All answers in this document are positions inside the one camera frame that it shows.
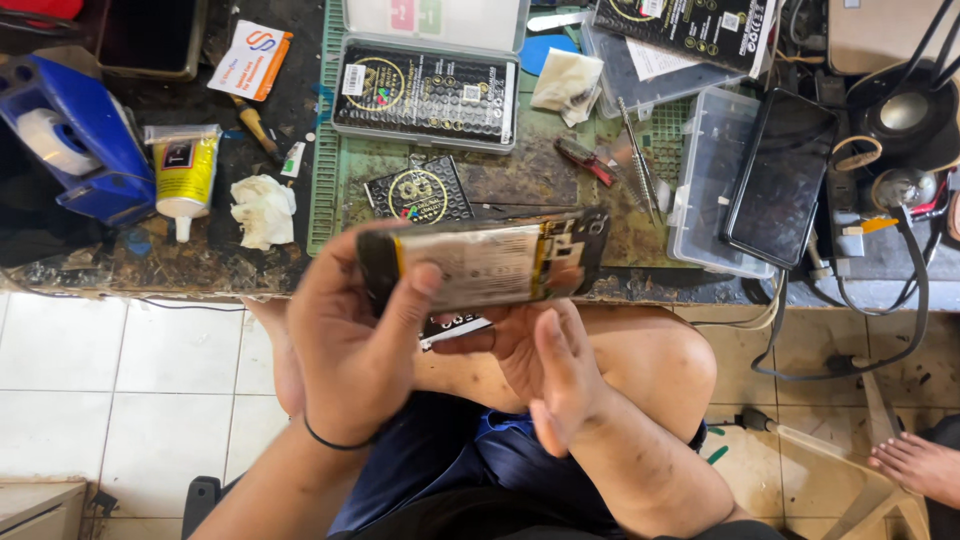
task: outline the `glue tube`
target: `glue tube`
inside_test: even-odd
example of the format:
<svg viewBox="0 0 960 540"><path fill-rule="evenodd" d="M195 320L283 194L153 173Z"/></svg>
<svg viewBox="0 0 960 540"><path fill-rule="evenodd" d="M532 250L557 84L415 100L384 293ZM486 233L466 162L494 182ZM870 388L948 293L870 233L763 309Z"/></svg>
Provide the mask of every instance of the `glue tube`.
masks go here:
<svg viewBox="0 0 960 540"><path fill-rule="evenodd" d="M177 242L190 240L190 224L210 213L217 153L224 132L211 126L147 126L154 145L156 211L177 223Z"/></svg>

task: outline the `blue shorts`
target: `blue shorts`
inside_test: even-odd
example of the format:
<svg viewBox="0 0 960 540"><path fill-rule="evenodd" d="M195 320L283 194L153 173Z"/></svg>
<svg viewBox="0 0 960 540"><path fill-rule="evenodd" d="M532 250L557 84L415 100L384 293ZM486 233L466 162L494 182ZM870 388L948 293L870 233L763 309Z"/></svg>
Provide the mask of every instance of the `blue shorts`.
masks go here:
<svg viewBox="0 0 960 540"><path fill-rule="evenodd" d="M690 447L699 451L706 438L702 424ZM594 534L623 536L577 461L543 449L529 414L433 392L415 392L391 421L328 534L360 530L431 495L483 486L565 508Z"/></svg>

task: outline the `hand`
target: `hand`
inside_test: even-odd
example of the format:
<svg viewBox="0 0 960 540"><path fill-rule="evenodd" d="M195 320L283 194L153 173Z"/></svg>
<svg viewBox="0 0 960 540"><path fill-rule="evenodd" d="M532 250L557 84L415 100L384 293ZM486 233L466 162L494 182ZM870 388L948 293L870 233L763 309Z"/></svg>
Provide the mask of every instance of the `hand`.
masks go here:
<svg viewBox="0 0 960 540"><path fill-rule="evenodd" d="M414 266L377 321L356 264L357 233L402 223L372 223L333 237L307 268L287 311L303 368L306 418L334 444L369 440L413 388L419 332L443 274L434 264Z"/></svg>
<svg viewBox="0 0 960 540"><path fill-rule="evenodd" d="M487 309L483 315L493 331L434 343L434 352L492 353L507 383L530 407L540 443L563 457L612 392L597 369L580 313L563 299Z"/></svg>

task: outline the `bare foot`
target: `bare foot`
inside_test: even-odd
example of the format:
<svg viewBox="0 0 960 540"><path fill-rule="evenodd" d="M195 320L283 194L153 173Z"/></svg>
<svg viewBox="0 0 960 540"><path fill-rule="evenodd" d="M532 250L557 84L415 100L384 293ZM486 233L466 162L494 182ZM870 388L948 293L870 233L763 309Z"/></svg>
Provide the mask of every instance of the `bare foot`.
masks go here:
<svg viewBox="0 0 960 540"><path fill-rule="evenodd" d="M960 508L960 452L901 433L871 451L871 467L903 487Z"/></svg>
<svg viewBox="0 0 960 540"><path fill-rule="evenodd" d="M287 333L287 304L289 300L273 299L266 303L244 298L247 306L263 325L270 343L274 346L274 390L280 406L290 416L303 410L306 400L303 393L303 374L300 361L294 353L293 343Z"/></svg>

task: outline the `workbench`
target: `workbench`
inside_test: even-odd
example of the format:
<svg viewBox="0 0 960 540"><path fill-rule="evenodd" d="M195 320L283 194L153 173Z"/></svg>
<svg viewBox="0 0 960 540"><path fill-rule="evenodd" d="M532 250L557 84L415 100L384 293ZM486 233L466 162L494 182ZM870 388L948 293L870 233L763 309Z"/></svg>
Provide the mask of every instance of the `workbench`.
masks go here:
<svg viewBox="0 0 960 540"><path fill-rule="evenodd" d="M295 36L273 91L265 102L254 104L264 124L273 128L281 151L286 152L295 141L305 141L308 134L315 133L319 121L328 121L328 115L319 116L317 110L324 5L302 0L213 1L207 23L208 43L228 46L228 29L239 18L289 31ZM191 241L179 244L173 220L155 216L117 232L103 245L16 269L12 273L19 282L38 290L87 296L104 293L128 297L266 298L293 293L311 259L307 254L307 233L314 144L307 143L300 174L291 184L298 207L294 215L296 242L274 246L269 252L241 247L243 234L229 213L233 203L230 185L253 174L269 174L282 183L289 178L278 175L278 166L243 127L230 98L223 92L206 88L212 72L212 66L202 65L200 75L191 83L105 76L107 87L120 102L132 108L139 126L219 123L224 130L245 134L240 139L222 141L211 215L194 220ZM529 102L529 97L529 93L521 93L521 103ZM580 301L677 306L749 305L770 301L772 289L768 282L710 274L685 263L670 262L662 252L666 227L651 229L646 216L632 209L619 187L603 187L552 148L549 141L555 133L551 126L558 125L565 129L555 112L526 108L521 109L518 120L520 133L516 149L508 157L449 153L440 149L416 151L427 157L448 153L455 156L465 191L478 216L502 217L509 213L584 204L611 208L614 229L605 254L607 266L590 293ZM592 146L611 142L621 126L619 120L596 118L569 130L568 135L576 135L578 140ZM372 217L361 183L385 172L406 168L407 160L406 155L387 150L381 143L349 139L348 145L354 156L363 157L358 161L363 170L351 173L350 185L339 209L342 212L339 223L344 226ZM655 158L679 162L679 156ZM918 227L918 236L923 244L929 236L928 224ZM884 241L896 244L899 239ZM960 270L955 264L960 260L960 251L951 243L941 247L941 252L945 250L950 250L950 255L938 256L931 266L931 309L960 310L960 281L957 281ZM889 250L886 253L880 250L876 258L865 258L858 264L865 268L886 268L884 257L887 262L891 261ZM650 267L650 260L658 261L659 267ZM909 275L909 272L903 273L902 268L881 272L878 279L852 282L848 289L862 307L886 307L893 303L900 293L902 280ZM815 283L806 277L805 268L801 268L791 273L790 281L791 306L841 306L836 300L839 295L833 279Z"/></svg>

